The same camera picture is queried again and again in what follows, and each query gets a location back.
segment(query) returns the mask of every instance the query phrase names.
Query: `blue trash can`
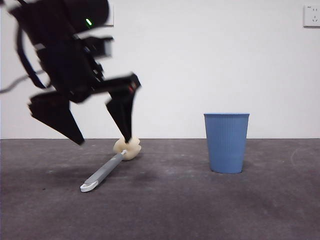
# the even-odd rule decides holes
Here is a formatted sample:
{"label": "blue trash can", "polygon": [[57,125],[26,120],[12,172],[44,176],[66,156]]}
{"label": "blue trash can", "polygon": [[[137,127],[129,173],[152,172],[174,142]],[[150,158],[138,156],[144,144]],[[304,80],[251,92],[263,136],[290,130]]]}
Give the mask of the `blue trash can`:
{"label": "blue trash can", "polygon": [[210,168],[222,174],[242,172],[249,113],[205,113]]}

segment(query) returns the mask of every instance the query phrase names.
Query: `white wall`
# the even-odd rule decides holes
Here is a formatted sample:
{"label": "white wall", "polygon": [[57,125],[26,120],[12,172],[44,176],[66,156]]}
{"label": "white wall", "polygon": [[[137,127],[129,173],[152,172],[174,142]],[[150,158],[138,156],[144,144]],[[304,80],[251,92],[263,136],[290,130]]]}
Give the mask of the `white wall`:
{"label": "white wall", "polygon": [[[320,29],[303,28],[303,5],[320,0],[114,0],[107,76],[134,71],[133,131],[139,138],[205,138],[203,113],[249,112],[249,138],[320,137]],[[1,86],[24,75],[14,19],[1,12]],[[36,62],[31,46],[28,55]],[[20,84],[1,96],[2,138],[63,138],[30,117]],[[72,112],[85,138],[118,138],[94,96]]]}

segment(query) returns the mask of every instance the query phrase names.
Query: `gray brush handle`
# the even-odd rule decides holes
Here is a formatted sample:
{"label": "gray brush handle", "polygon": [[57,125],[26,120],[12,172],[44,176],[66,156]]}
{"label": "gray brush handle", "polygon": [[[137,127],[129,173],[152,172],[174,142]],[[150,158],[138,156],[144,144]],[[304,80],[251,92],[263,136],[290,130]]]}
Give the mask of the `gray brush handle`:
{"label": "gray brush handle", "polygon": [[96,181],[98,183],[101,183],[106,176],[111,173],[113,169],[115,169],[116,166],[118,166],[119,163],[124,159],[124,155],[119,153],[115,155],[113,158],[111,158],[109,161],[107,161],[102,167],[100,167],[91,177],[89,177],[84,184],[92,184]]}

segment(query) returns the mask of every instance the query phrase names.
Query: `electrical outlet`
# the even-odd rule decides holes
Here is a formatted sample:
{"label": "electrical outlet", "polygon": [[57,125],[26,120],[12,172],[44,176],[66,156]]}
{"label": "electrical outlet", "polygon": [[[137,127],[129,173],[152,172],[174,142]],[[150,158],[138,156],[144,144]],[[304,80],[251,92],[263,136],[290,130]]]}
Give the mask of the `electrical outlet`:
{"label": "electrical outlet", "polygon": [[304,6],[304,27],[320,27],[320,5]]}

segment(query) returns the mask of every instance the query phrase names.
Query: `concrete floor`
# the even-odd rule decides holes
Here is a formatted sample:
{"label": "concrete floor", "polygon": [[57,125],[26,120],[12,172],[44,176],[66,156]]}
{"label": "concrete floor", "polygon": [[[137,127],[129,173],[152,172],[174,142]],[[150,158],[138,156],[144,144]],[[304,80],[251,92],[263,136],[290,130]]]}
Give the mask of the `concrete floor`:
{"label": "concrete floor", "polygon": [[319,240],[320,139],[249,139],[241,174],[205,139],[143,139],[94,191],[115,140],[1,140],[2,240]]}

